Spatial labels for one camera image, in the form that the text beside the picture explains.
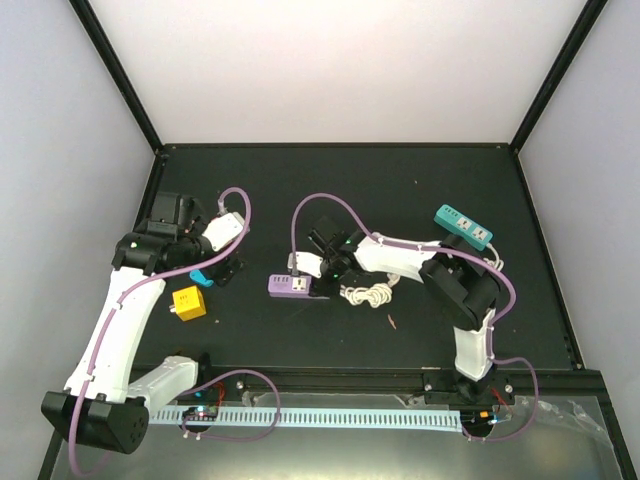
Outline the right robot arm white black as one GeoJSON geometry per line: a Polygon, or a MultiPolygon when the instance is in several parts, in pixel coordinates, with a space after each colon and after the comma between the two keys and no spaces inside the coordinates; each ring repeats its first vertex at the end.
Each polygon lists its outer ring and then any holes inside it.
{"type": "Polygon", "coordinates": [[[311,278],[312,297],[340,296],[352,306],[378,308],[390,303],[402,278],[426,288],[439,303],[438,317],[453,327],[454,390],[466,404],[479,402],[491,390],[491,346],[501,287],[488,264],[454,234],[425,244],[351,234],[323,217],[308,234],[317,252],[290,256],[290,268],[311,278]]]}

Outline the yellow cube socket adapter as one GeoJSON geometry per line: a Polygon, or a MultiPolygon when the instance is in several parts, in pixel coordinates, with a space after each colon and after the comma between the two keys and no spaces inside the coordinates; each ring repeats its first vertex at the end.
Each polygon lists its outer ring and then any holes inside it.
{"type": "Polygon", "coordinates": [[[202,292],[196,285],[174,291],[169,310],[183,322],[204,316],[206,305],[202,292]]]}

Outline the purple power strip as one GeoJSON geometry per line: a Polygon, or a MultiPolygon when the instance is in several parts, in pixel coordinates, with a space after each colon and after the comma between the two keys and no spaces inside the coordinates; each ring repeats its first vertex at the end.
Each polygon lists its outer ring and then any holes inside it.
{"type": "Polygon", "coordinates": [[[290,274],[272,274],[268,278],[267,291],[272,298],[326,300],[327,296],[312,292],[313,277],[290,274]]]}

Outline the teal power strip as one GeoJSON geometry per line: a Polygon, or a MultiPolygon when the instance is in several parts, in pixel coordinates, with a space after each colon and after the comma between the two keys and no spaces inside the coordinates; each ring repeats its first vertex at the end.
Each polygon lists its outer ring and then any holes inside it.
{"type": "Polygon", "coordinates": [[[478,251],[483,251],[493,238],[491,231],[448,204],[443,204],[436,211],[434,221],[449,233],[463,238],[478,251]]]}

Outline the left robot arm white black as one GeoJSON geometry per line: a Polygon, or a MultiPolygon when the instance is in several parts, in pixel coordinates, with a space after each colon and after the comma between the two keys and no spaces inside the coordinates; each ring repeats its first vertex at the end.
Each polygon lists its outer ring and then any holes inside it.
{"type": "Polygon", "coordinates": [[[168,356],[130,379],[142,334],[167,279],[224,261],[248,233],[252,207],[240,188],[225,190],[208,219],[190,196],[159,193],[150,212],[116,245],[109,289],[81,360],[63,389],[49,391],[41,412],[69,445],[130,454],[149,420],[179,394],[207,397],[213,372],[168,356]]]}

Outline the blue cube socket adapter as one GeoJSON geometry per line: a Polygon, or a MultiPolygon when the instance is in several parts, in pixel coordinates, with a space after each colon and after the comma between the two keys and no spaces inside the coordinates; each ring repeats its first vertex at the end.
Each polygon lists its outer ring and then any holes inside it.
{"type": "Polygon", "coordinates": [[[189,278],[194,284],[203,288],[210,288],[214,285],[214,280],[209,278],[200,269],[194,269],[190,271],[189,278]]]}

